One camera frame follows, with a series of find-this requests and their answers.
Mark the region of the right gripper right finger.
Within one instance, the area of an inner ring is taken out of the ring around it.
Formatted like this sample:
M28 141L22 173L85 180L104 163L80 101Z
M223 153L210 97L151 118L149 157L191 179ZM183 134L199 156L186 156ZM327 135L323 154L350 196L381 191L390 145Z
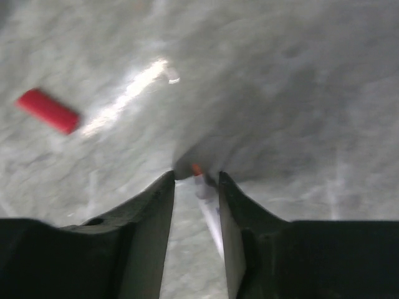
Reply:
M397 298L398 222L285 221L219 175L230 298Z

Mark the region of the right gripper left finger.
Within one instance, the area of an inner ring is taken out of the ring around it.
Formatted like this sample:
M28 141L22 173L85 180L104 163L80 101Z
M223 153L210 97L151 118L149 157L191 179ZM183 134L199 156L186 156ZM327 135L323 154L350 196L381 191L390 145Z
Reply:
M2 298L158 298L175 196L169 171L81 225L1 220Z

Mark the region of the red pen cap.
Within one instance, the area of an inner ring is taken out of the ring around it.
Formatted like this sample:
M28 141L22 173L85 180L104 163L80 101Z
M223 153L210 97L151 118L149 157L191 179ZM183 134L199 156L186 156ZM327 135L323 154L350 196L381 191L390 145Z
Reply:
M28 90L16 105L57 131L69 135L79 125L80 115L38 88Z

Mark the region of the white pen red tip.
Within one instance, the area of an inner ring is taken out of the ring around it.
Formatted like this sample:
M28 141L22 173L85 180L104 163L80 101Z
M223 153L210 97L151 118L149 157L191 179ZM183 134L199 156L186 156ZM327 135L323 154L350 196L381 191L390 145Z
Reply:
M206 175L197 164L192 165L196 196L204 219L216 245L219 255L224 259L223 237L219 213L219 198L217 190L207 182Z

